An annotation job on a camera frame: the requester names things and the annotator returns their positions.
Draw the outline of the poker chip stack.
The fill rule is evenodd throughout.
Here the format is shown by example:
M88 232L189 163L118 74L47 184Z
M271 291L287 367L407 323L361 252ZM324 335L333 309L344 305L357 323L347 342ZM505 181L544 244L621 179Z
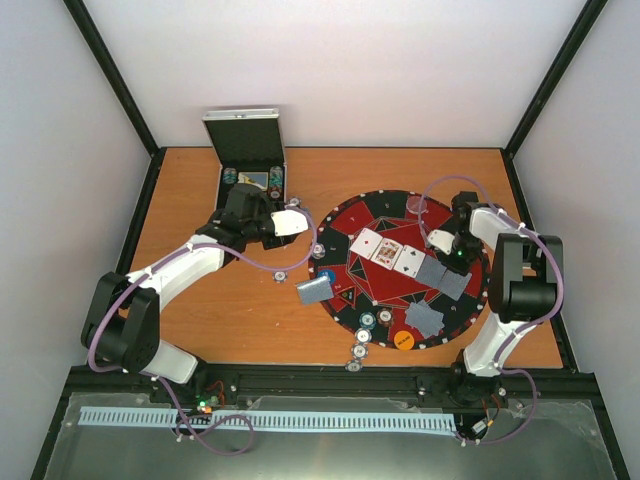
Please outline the poker chip stack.
M314 259L322 259L325 255L326 255L325 247L320 243L316 243L312 249L312 257Z

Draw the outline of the blue patterned playing card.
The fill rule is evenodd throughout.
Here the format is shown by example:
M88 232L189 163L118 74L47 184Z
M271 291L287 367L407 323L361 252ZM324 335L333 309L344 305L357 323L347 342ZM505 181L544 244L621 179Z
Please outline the blue patterned playing card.
M303 305L330 300L334 297L330 279L319 276L296 285L299 299Z
M437 336L444 327L444 314L425 306L416 314L415 328L424 338Z
M433 320L432 309L423 301L411 303L406 309L405 323L411 327L419 328L428 326Z

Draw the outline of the clear dealer button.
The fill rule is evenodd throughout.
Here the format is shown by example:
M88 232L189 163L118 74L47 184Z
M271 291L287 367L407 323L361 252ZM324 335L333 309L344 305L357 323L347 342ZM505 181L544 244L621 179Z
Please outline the clear dealer button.
M406 211L411 215L419 216L428 211L428 203L419 195L409 196L406 202Z

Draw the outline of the blue small blind button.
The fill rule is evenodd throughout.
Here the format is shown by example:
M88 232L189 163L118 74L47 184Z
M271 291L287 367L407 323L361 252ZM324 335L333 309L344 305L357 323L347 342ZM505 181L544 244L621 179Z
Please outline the blue small blind button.
M335 273L330 269L322 269L318 272L319 277L326 277L331 284L336 281Z

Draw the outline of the ace of diamonds card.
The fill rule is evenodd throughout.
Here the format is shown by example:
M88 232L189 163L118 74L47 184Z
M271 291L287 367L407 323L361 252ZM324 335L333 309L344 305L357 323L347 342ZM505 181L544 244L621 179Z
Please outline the ace of diamonds card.
M353 240L349 251L365 259L370 259L382 242L382 239L383 237L377 232L364 228Z

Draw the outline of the orange big blind button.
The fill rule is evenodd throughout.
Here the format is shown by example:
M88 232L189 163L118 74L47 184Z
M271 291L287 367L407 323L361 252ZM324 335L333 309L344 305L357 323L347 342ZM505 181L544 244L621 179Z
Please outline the orange big blind button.
M409 351L414 348L415 338L410 331L399 330L394 335L393 343L398 350Z

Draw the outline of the blue green fifty chip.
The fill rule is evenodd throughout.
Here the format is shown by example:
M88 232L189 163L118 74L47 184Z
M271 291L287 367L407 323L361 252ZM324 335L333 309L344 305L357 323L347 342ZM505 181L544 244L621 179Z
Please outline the blue green fifty chip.
M359 324L362 328L372 330L377 323L376 317L370 312L364 312L359 317Z

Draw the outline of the blue orange ten chip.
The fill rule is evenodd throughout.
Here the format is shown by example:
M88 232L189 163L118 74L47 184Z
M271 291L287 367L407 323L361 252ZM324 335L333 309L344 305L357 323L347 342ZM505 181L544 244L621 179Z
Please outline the blue orange ten chip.
M351 348L351 355L355 360L362 360L368 356L368 348L366 344L356 343Z
M359 328L355 332L355 339L358 343L367 344L372 340L372 333L369 329Z

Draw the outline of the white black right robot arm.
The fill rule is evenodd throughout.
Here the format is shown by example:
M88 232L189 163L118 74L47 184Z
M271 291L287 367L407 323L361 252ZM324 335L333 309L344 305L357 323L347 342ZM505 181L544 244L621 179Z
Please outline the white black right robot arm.
M472 192L452 199L456 231L442 263L466 274L482 249L493 250L488 284L490 313L476 338L452 364L449 396L474 406L498 389L504 364L524 336L559 313L564 298L563 244L516 222Z

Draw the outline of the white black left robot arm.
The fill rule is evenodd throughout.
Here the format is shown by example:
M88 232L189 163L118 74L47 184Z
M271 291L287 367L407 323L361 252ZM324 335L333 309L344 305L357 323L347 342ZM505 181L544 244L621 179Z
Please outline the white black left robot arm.
M182 246L137 271L99 279L81 334L90 368L163 377L184 401L201 400L208 390L207 376L197 370L201 361L161 339L162 311L202 278L244 260L248 244L279 248L308 227L299 208L256 186L233 186L225 205Z

